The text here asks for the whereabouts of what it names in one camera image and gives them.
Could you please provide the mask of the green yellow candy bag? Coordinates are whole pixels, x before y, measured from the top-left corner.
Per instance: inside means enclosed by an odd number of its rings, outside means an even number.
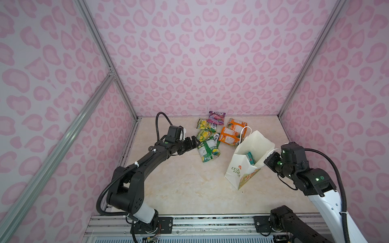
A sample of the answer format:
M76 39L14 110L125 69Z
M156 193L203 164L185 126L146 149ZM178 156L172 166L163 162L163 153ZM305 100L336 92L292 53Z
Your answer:
M217 125L213 124L207 119L200 118L197 122L197 129L199 130L208 130L210 132L216 132L217 131Z
M210 130L207 130L207 129L204 129L204 130L201 130L196 138L200 141L200 142L204 142L206 140L208 140L212 135L213 135L214 132L210 131Z

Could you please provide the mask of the green Fox's spring tea bag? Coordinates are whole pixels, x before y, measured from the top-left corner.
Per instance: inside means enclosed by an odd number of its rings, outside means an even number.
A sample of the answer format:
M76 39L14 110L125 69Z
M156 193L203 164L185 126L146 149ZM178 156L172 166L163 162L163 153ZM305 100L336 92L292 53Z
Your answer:
M213 139L203 141L198 146L198 152L203 163L216 159L220 156L218 145Z

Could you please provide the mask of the teal mint candy bag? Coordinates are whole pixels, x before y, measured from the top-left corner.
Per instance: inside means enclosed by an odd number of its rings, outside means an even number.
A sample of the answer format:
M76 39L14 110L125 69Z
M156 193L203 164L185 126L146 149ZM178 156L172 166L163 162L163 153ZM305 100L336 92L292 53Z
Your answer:
M247 160L249 161L250 165L255 165L255 159L252 155L251 152L248 152L247 154L245 154Z

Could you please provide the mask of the white paper bag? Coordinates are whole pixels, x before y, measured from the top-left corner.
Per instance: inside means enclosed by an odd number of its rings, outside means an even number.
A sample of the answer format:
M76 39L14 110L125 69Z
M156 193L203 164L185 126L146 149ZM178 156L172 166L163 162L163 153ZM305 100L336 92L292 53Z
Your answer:
M275 144L258 130L248 129L250 134L239 142L224 175L236 190L261 170L265 159L275 149Z

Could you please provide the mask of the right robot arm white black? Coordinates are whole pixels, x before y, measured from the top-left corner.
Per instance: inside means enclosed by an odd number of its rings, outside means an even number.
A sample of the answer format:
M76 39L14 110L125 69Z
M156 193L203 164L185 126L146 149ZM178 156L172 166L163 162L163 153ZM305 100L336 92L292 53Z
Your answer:
M323 169L311 168L307 152L322 156L332 166L336 181ZM280 149L269 151L263 163L280 181L288 178L293 190L301 191L314 204L336 243L365 243L356 223L347 211L347 199L340 172L334 161L321 151L304 148L289 142ZM257 222L257 232L264 237L274 232L288 232L290 242L298 239L302 243L327 243L329 240L304 223L286 205L271 210L266 224Z

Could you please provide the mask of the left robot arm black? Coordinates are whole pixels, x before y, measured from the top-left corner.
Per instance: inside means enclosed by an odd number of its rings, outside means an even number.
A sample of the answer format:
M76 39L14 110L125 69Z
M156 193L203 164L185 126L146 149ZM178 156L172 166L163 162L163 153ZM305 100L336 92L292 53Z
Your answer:
M164 136L134 164L117 168L106 193L107 204L120 210L114 212L114 215L124 215L145 224L155 224L158 212L144 202L146 178L157 166L174 154L180 156L199 145L200 141L195 136L184 140Z

